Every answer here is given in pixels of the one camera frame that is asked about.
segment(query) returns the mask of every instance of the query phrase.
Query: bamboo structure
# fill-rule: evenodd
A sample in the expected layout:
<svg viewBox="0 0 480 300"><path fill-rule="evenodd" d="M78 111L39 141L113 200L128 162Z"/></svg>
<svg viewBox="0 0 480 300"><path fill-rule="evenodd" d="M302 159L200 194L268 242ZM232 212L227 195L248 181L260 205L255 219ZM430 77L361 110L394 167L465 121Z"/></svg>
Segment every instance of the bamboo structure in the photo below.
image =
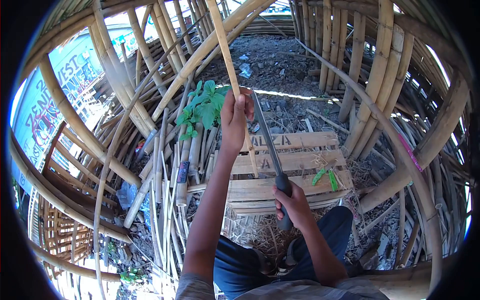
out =
<svg viewBox="0 0 480 300"><path fill-rule="evenodd" d="M302 176L290 179L304 189L310 208L315 209L348 198L355 189L342 146L353 161L370 159L370 153L379 158L393 173L382 178L372 169L378 186L356 190L362 197L353 210L361 215L388 199L393 205L381 206L373 222L353 224L352 228L357 243L359 235L367 234L399 209L395 270L370 272L365 278L386 294L398 292L388 295L422 298L439 282L466 230L468 195L464 187L471 183L464 163L469 159L466 129L471 118L472 80L454 40L422 1L396 3L401 12L395 12L390 0L289 0L285 5L291 15L261 16L274 0L246 0L233 11L225 1L187 0L192 25L186 24L184 14L188 13L182 12L179 0L173 0L171 6L166 0L79 0L80 10L66 1L61 0L45 20L22 70L26 78L39 67L46 92L64 121L49 139L40 170L29 161L13 132L9 139L13 161L38 194L38 217L45 224L36 221L41 242L40 248L33 248L52 277L65 270L96 278L102 291L102 280L119 281L118 275L100 272L100 241L105 241L100 235L132 243L129 230L149 192L150 212L155 212L150 215L154 286L159 294L175 291L189 233L187 220L192 217L187 211L189 193L197 194L197 201L198 194L201 198L215 168L221 139L217 124L203 128L196 122L188 130L195 128L198 135L191 138L185 136L187 125L176 123L185 108L195 105L198 98L191 91L196 90L200 79L210 79L211 72L204 70L220 53L238 99L236 62L229 45L240 35L267 34L281 35L277 37L282 41L293 42L296 37L305 53L276 54L306 58L309 69L303 71L309 81L305 82L318 81L320 93L310 100L335 101L340 106L338 121L348 123L337 124L315 109L306 110L310 120L306 117L302 121L310 132L281 135L288 140L288 144L278 145L284 151L278 154L283 170L302 170ZM141 6L146 10L139 23L135 9ZM125 44L113 47L105 24L106 17L122 12L127 13L138 44L138 51L130 57ZM144 38L149 16L158 34L153 41ZM99 121L92 129L74 109L75 102L65 95L49 57L55 47L66 45L85 27L104 72L91 84L97 91L93 101L105 109L96 116ZM370 45L366 51L365 42ZM428 47L438 55L448 78ZM339 144L334 132L312 132L312 118L347 134L345 144ZM287 151L299 148L311 148L324 159L336 159L332 171L342 186L334 191L325 177L312 186L314 175L303 173L318 167L310 150ZM270 157L265 150L261 135L251 134L245 126L244 144L228 189L228 207L235 214L275 213L270 192L273 180L265 177L273 169L264 164ZM140 163L142 155L150 157L142 161L148 162L140 165L136 176L130 168ZM190 164L190 172L184 174L183 163ZM71 169L78 169L78 176ZM125 211L115 198L123 181L138 188ZM108 220L125 216L123 227L100 216ZM92 251L95 271L74 265Z"/></svg>

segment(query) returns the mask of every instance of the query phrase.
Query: wooden pallet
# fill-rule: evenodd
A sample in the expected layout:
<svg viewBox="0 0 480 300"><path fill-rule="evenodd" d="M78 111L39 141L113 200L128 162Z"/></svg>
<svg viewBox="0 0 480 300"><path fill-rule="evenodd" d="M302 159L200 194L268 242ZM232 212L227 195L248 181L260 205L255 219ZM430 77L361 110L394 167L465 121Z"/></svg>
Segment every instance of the wooden pallet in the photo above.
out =
<svg viewBox="0 0 480 300"><path fill-rule="evenodd" d="M252 163L249 155L239 155L232 168L233 180L228 186L227 202L239 215L269 215L275 213L275 202L272 197L272 186L275 183L275 170L271 157L267 154L267 146L262 135L250 135L255 154L257 170L261 174L271 175L266 179L245 178L244 174L252 174ZM353 187L346 161L338 148L338 137L334 132L307 132L273 134L273 142L278 152L282 169L287 174L298 171L299 176L290 176L290 180L305 191L311 209L329 206L345 196ZM244 143L242 151L247 151ZM337 159L334 173L339 181L338 189L332 190L327 175L312 186L312 179L324 165L314 161L315 155L321 155L329 162Z"/></svg>

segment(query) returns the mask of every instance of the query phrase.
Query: trash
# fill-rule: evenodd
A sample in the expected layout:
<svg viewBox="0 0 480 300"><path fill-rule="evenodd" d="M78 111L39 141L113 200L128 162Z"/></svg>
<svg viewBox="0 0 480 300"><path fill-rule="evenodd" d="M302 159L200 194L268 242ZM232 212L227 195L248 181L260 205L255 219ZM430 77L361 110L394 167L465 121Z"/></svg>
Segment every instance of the trash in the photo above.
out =
<svg viewBox="0 0 480 300"><path fill-rule="evenodd" d="M123 210L127 210L127 208L132 205L137 192L138 190L135 184L129 185L126 181L121 184L121 188L115 194Z"/></svg>
<svg viewBox="0 0 480 300"><path fill-rule="evenodd" d="M240 70L241 73L239 74L241 77L249 79L250 76L252 75L252 70L250 69L250 64L249 63L243 63L240 65Z"/></svg>
<svg viewBox="0 0 480 300"><path fill-rule="evenodd" d="M140 211L144 213L145 225L147 225L148 230L150 230L150 193L148 192L145 196L145 199L140 206Z"/></svg>
<svg viewBox="0 0 480 300"><path fill-rule="evenodd" d="M260 124L257 123L257 125L255 125L255 127L253 128L252 132L255 133L255 132L257 132L259 129L260 129Z"/></svg>

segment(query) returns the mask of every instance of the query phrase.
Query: person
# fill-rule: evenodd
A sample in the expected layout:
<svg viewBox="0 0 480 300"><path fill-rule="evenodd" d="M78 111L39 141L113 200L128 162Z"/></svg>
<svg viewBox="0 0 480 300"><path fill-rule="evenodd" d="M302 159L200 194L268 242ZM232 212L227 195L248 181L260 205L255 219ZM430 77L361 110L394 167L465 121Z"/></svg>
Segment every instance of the person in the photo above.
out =
<svg viewBox="0 0 480 300"><path fill-rule="evenodd" d="M283 218L284 205L303 234L289 245L287 260L296 265L288 274L268 277L261 272L264 257L258 250L220 236L230 172L245 138L245 117L253 120L252 92L240 92L235 101L229 90L220 112L222 145L192 222L176 299L214 299L214 281L229 300L388 299L369 280L348 278L343 255L353 220L350 210L334 207L315 222L305 193L293 182L292 197L272 187L277 218Z"/></svg>

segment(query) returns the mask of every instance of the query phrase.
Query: wooden plank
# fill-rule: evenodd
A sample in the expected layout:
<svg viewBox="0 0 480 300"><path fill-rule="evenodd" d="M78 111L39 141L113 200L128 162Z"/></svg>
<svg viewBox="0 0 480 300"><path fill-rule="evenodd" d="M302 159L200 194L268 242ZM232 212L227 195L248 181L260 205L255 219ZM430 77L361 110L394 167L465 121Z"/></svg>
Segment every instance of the wooden plank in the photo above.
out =
<svg viewBox="0 0 480 300"><path fill-rule="evenodd" d="M337 181L343 182L345 189L353 186L352 178L348 171L336 171ZM305 195L331 192L332 184L328 176L322 176L315 186L312 186L312 179L315 175L294 176L289 179L303 188ZM275 178L255 179L255 180L231 180L228 185L227 201L258 201L270 200L272 196L272 186L275 184Z"/></svg>
<svg viewBox="0 0 480 300"><path fill-rule="evenodd" d="M278 159L282 164L283 171L319 168L321 165L314 162L314 153L317 154L318 152L279 153ZM337 166L344 166L347 164L340 150L324 150L321 154L326 162L329 162L332 159L337 159ZM255 155L255 159L257 161L257 169L259 172L275 172L270 154L257 154ZM250 161L250 157L246 155L237 156L231 173L249 174L251 172L252 162Z"/></svg>
<svg viewBox="0 0 480 300"><path fill-rule="evenodd" d="M264 137L261 134L250 135L254 150L268 150ZM275 149L312 148L338 145L338 137L334 132L302 132L272 134ZM243 143L241 152L248 151Z"/></svg>

